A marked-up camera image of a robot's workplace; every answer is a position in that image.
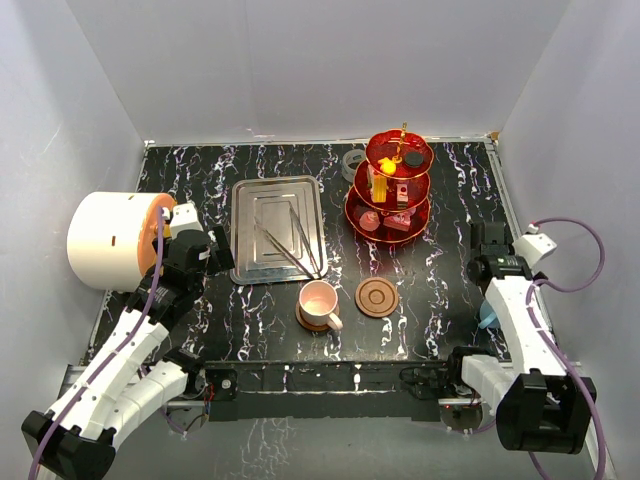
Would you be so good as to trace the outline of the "orange fish shaped pastry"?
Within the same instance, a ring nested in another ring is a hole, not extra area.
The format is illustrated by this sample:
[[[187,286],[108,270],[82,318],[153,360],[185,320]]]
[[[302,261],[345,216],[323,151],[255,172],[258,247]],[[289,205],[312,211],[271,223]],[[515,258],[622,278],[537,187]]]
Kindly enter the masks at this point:
[[[378,161],[378,165],[379,165],[380,171],[383,174],[388,176],[393,176],[397,169],[396,163],[388,157],[380,159]]]

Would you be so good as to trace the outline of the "pink ceramic cup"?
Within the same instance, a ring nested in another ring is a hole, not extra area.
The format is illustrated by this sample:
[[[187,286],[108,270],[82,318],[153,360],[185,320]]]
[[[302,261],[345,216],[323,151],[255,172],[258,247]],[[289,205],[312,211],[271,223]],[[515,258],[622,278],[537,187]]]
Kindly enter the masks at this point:
[[[326,281],[313,280],[306,283],[299,292],[298,302],[310,323],[328,323],[332,320],[335,327],[341,326],[343,329],[339,318],[337,291]]]

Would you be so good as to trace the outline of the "yellow orange cake piece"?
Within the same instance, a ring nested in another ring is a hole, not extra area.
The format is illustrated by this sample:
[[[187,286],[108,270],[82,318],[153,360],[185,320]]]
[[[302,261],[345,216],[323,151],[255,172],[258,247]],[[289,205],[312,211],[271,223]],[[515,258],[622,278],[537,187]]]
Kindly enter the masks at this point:
[[[371,179],[371,199],[373,203],[385,203],[387,198],[387,178],[374,174]]]

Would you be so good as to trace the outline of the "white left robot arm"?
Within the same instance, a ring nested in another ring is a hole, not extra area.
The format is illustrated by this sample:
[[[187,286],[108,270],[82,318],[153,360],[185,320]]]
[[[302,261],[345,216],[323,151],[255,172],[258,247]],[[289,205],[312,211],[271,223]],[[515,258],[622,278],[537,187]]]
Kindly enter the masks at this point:
[[[204,292],[206,278],[234,268],[223,227],[187,229],[152,243],[157,257],[131,293],[109,339],[45,412],[30,412],[21,431],[32,454],[28,473],[101,479],[123,441],[169,400],[194,399],[206,387],[201,359],[180,347],[146,375],[147,357]]]

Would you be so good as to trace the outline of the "green striped macaron cake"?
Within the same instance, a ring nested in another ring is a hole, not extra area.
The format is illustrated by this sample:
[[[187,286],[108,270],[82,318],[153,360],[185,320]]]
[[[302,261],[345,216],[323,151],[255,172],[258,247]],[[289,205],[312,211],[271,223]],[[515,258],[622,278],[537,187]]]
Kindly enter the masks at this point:
[[[375,170],[373,166],[368,165],[367,166],[367,184],[368,184],[367,188],[369,189],[373,188],[374,180],[375,180]]]

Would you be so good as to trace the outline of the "brown wooden coaster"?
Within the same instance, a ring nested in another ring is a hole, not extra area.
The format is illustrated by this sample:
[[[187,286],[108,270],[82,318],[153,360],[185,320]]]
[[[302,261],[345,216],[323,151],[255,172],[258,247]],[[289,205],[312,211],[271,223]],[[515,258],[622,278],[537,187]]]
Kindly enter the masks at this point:
[[[399,303],[399,294],[395,285],[389,280],[382,277],[371,277],[358,285],[355,302],[364,315],[383,318],[396,309]]]
[[[325,332],[325,331],[329,331],[329,330],[335,330],[335,331],[339,331],[342,329],[341,326],[339,327],[335,327],[334,326],[334,322],[332,320],[330,320],[328,323],[326,322],[322,322],[322,323],[310,323],[307,319],[307,317],[305,316],[305,312],[303,311],[301,305],[299,302],[296,303],[296,310],[295,310],[295,315],[296,315],[296,319],[298,321],[298,323],[304,327],[305,329],[312,331],[312,332]]]

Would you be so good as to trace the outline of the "brown chocolate layered cake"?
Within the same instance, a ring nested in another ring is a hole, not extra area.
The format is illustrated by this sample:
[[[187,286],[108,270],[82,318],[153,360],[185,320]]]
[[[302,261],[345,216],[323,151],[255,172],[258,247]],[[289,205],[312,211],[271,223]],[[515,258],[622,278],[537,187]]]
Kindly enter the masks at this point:
[[[408,186],[406,183],[396,184],[396,206],[399,210],[408,208]]]

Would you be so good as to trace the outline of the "blue ceramic cup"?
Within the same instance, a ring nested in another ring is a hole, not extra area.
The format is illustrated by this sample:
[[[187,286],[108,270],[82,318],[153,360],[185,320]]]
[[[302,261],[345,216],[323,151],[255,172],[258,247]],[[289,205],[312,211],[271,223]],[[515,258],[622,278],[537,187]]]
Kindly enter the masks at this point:
[[[478,327],[480,329],[497,329],[500,327],[497,313],[487,300],[484,300],[480,306],[478,319]]]

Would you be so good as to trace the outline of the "red three-tier cake stand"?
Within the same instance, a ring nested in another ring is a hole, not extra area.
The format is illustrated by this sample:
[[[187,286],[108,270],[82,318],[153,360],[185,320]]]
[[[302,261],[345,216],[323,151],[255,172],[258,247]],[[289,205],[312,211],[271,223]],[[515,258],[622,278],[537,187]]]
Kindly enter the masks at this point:
[[[345,200],[345,215],[354,231],[361,237],[377,243],[403,244],[422,234],[430,217],[430,186],[429,170],[433,164],[435,154],[431,146],[420,135],[407,130],[403,125],[399,129],[390,129],[373,135],[364,149],[366,160],[357,168],[354,181],[351,183]],[[418,168],[411,168],[404,162],[409,152],[420,152],[424,156],[423,164]],[[392,159],[397,169],[393,176],[380,171],[378,161],[388,157]],[[373,203],[371,189],[367,188],[367,166],[373,166],[375,174],[387,178],[387,198],[385,203]],[[411,218],[411,228],[402,232],[386,228],[384,218],[405,210],[396,206],[396,184],[406,183],[408,186],[408,208],[414,209]],[[380,226],[373,232],[366,232],[359,226],[360,216],[367,210],[378,213]]]

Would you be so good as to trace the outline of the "red white strawberry cake slice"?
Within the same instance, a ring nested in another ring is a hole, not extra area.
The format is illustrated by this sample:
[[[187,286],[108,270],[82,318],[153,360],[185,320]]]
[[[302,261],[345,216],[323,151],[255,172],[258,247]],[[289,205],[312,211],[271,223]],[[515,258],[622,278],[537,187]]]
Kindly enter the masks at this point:
[[[411,218],[415,213],[414,209],[398,212],[393,215],[386,216],[383,221],[383,225],[386,228],[398,230],[402,232],[408,232],[411,228]]]

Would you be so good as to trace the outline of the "silver metal serving tongs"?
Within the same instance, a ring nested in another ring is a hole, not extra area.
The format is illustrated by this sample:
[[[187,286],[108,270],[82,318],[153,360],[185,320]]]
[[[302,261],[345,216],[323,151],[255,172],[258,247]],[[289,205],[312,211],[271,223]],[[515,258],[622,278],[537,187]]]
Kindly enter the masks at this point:
[[[283,255],[300,272],[304,273],[310,280],[319,280],[321,278],[321,269],[316,261],[310,240],[302,226],[301,220],[292,205],[289,205],[289,216],[293,227],[297,231],[298,243],[302,251],[301,258],[298,258],[289,248],[285,247],[271,231],[262,225],[262,222],[257,217],[254,217],[254,226],[263,234],[276,251]]]

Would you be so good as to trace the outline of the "pink roll cake top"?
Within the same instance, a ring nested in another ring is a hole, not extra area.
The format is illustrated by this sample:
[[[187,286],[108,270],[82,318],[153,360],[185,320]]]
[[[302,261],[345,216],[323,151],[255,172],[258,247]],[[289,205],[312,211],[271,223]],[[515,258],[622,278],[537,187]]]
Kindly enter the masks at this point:
[[[378,213],[373,210],[365,211],[359,218],[359,226],[366,232],[373,232],[380,226]]]

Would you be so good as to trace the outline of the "dark chocolate cookie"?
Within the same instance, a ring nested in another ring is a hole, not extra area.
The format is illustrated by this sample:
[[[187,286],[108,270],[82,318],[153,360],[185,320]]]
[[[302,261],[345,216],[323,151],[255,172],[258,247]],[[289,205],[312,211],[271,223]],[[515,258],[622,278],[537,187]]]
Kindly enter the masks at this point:
[[[424,162],[424,156],[420,152],[409,152],[404,157],[404,162],[411,168],[418,168]]]

